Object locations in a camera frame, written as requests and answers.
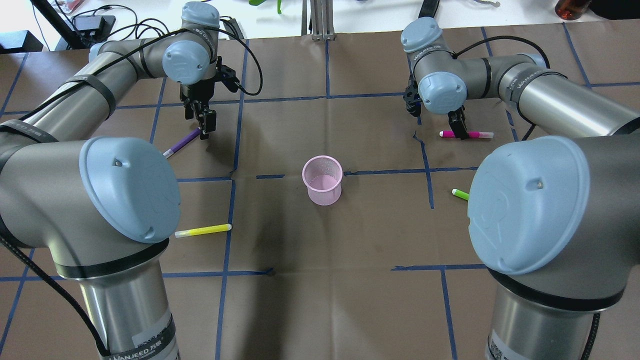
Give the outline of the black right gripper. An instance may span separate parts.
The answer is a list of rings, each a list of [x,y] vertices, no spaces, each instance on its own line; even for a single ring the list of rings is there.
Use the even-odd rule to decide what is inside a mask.
[[[409,80],[403,100],[406,111],[413,117],[419,117],[422,106],[434,114],[448,116],[448,125],[455,139],[470,139],[466,126],[464,102],[467,99],[467,87],[457,75],[425,75],[419,81]]]

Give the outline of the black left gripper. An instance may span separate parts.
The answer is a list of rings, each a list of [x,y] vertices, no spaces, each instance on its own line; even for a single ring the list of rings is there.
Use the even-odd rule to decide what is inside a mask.
[[[215,59],[214,75],[211,78],[199,80],[192,85],[180,85],[179,98],[184,107],[185,120],[198,121],[201,141],[209,139],[210,133],[217,128],[217,112],[210,109],[217,83],[222,83],[232,93],[239,90],[236,71],[223,64],[221,55]]]

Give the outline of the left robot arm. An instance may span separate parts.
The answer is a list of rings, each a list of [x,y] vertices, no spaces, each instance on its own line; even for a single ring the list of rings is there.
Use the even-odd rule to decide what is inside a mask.
[[[164,77],[180,84],[201,139],[215,130],[215,83],[238,90],[217,54],[220,15],[191,1],[181,18],[160,38],[94,45],[48,100],[1,125],[1,243],[47,282],[22,249],[49,249],[78,282],[77,312],[103,360],[180,359],[159,262],[181,215],[175,173],[144,139],[93,134],[138,80]]]

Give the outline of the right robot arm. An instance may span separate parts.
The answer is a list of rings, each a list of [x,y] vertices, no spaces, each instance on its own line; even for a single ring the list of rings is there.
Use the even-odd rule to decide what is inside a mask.
[[[546,136],[499,146],[470,187],[468,234],[497,282],[487,360],[587,360],[601,312],[639,264],[639,112],[551,69],[547,55],[460,59],[432,17],[402,30],[408,105],[448,116],[498,98]]]

